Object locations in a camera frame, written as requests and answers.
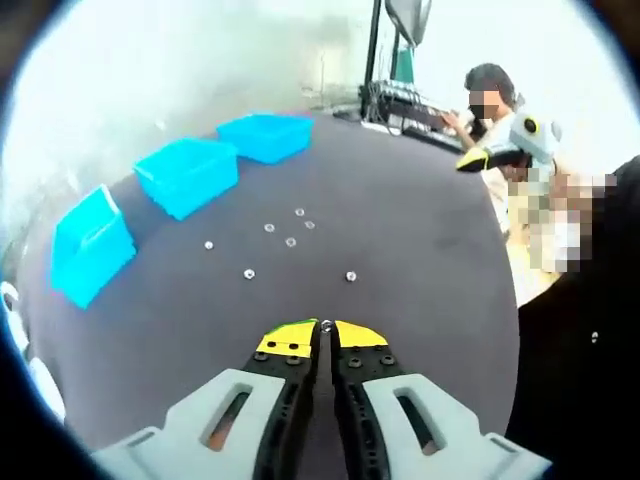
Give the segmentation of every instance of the blue storage box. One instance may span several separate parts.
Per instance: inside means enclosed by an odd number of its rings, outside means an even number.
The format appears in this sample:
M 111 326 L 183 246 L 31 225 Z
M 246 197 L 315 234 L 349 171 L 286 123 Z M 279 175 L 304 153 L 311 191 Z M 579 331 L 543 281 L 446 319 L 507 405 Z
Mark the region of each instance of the blue storage box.
M 101 185 L 56 226 L 51 283 L 80 308 L 136 254 L 122 212 Z
M 237 151 L 213 140 L 178 140 L 134 167 L 145 193 L 176 220 L 238 183 Z
M 262 163 L 278 163 L 311 145 L 313 119 L 288 115 L 253 114 L 217 128 L 223 142 L 238 155 Z

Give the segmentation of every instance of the metal screw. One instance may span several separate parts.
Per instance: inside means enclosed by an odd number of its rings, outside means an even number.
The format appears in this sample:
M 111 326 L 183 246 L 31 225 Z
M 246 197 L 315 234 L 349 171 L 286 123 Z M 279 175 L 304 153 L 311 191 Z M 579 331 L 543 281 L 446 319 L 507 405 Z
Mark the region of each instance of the metal screw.
M 383 365 L 394 365 L 396 363 L 396 359 L 391 355 L 385 355 L 380 359 L 380 363 Z
M 351 357 L 347 365 L 349 366 L 349 368 L 360 368 L 362 366 L 362 360 L 360 360 L 358 357 Z
M 296 365 L 300 365 L 301 363 L 302 361 L 300 360 L 300 357 L 296 355 L 291 355 L 290 357 L 287 357 L 287 365 L 291 365 L 292 367 L 295 367 Z

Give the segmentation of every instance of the dark gray table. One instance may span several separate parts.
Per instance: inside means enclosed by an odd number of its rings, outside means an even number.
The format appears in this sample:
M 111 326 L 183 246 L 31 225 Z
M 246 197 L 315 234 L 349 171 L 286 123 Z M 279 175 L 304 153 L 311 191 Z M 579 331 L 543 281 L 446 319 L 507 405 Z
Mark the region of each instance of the dark gray table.
M 90 448 L 162 426 L 169 406 L 241 367 L 268 329 L 317 317 L 377 329 L 407 369 L 504 433 L 519 347 L 510 267 L 486 188 L 454 160 L 319 117 L 309 151 L 278 166 L 242 160 L 239 185 L 184 222 L 135 178 L 114 185 L 139 253 L 89 310 L 50 290 L 48 241 L 30 246 L 20 275 L 33 351 L 69 426 Z M 300 478 L 346 478 L 332 392 L 325 355 Z

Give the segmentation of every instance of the man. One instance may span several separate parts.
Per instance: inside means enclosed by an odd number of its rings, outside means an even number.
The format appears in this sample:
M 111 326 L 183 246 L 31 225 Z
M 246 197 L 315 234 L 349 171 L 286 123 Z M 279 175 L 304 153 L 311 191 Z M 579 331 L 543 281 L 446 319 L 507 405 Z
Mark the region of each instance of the man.
M 476 148 L 458 169 L 500 169 L 532 184 L 554 213 L 580 225 L 580 255 L 519 309 L 520 363 L 507 436 L 556 464 L 557 478 L 615 478 L 634 434 L 632 361 L 640 267 L 640 156 L 606 178 L 557 167 L 551 123 L 518 112 L 503 145 Z
M 468 132 L 468 121 L 454 113 L 442 114 L 445 123 L 455 130 L 467 149 L 507 141 L 517 104 L 509 75 L 499 65 L 484 63 L 467 73 L 464 86 L 469 91 L 469 110 L 475 117 L 474 128 Z M 474 133 L 482 129 L 481 123 L 489 124 L 489 129 L 476 142 Z M 509 231 L 507 182 L 498 170 L 484 171 L 482 178 L 489 189 L 500 229 L 506 235 Z

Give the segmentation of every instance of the pixelated area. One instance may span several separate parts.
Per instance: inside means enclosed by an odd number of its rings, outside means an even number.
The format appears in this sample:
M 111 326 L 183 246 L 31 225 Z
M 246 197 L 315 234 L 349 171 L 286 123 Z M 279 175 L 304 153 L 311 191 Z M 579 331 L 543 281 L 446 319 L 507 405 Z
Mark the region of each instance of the pixelated area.
M 593 216 L 615 186 L 613 175 L 545 179 L 536 169 L 530 169 L 526 182 L 509 182 L 510 207 L 526 230 L 530 267 L 566 273 L 591 259 Z

